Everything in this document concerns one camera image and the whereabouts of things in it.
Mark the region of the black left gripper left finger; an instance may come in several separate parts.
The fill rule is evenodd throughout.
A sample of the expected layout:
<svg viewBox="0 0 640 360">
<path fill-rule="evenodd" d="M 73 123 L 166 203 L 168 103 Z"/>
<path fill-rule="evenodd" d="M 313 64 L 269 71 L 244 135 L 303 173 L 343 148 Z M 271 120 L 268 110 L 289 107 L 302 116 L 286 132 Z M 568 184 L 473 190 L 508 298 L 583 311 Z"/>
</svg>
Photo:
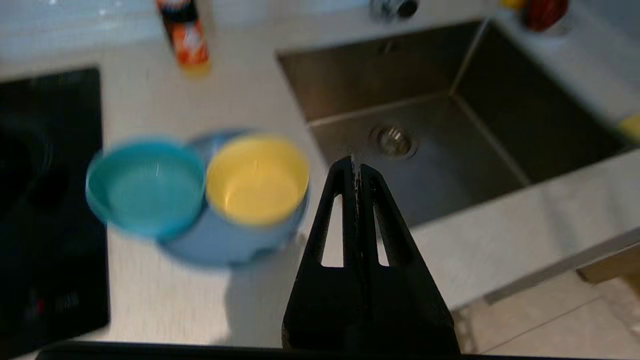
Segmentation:
<svg viewBox="0 0 640 360">
<path fill-rule="evenodd" d="M 322 265 L 336 196 L 342 196 L 340 268 Z M 284 349 L 346 351 L 365 308 L 354 162 L 344 157 L 327 174 L 282 321 Z"/>
</svg>

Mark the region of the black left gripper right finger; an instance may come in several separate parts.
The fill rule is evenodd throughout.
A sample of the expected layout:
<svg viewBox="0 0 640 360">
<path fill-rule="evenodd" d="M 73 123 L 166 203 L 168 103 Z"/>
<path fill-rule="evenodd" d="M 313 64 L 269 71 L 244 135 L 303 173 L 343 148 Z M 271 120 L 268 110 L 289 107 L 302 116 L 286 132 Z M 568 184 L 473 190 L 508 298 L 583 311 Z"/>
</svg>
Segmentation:
<svg viewBox="0 0 640 360">
<path fill-rule="evenodd" d="M 387 354 L 457 354 L 455 324 L 382 174 L 362 164 L 358 244 L 365 276 L 359 342 Z"/>
</svg>

